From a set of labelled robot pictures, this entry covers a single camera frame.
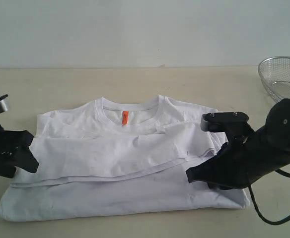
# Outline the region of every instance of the table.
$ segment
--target table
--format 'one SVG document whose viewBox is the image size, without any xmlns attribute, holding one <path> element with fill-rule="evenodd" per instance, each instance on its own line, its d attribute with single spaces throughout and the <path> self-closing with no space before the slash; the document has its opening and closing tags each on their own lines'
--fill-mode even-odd
<svg viewBox="0 0 290 238">
<path fill-rule="evenodd" d="M 217 108 L 243 111 L 254 129 L 261 127 L 273 100 L 257 67 L 0 69 L 0 95 L 9 94 L 11 110 L 0 114 L 5 129 L 35 133 L 36 116 L 72 109 L 99 97 L 141 103 L 155 95 Z M 0 177 L 0 198 L 9 179 Z M 277 220 L 290 213 L 290 179 L 271 173 L 254 183 L 263 214 Z M 126 216 L 12 223 L 0 219 L 0 237 L 288 237 L 290 222 L 279 227 L 262 222 L 251 206 L 245 210 L 198 209 Z"/>
</svg>

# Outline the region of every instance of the white fabric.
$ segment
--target white fabric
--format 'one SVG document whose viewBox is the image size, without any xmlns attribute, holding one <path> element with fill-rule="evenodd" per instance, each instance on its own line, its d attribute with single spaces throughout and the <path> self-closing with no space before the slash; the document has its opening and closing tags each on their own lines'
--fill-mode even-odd
<svg viewBox="0 0 290 238">
<path fill-rule="evenodd" d="M 129 111 L 122 126 L 122 111 Z M 216 112 L 158 96 L 144 104 L 104 98 L 38 116 L 30 147 L 40 166 L 18 170 L 0 202 L 10 221 L 121 215 L 200 207 L 243 208 L 243 190 L 188 183 L 185 170 L 212 157 L 223 133 L 200 130 Z"/>
</svg>

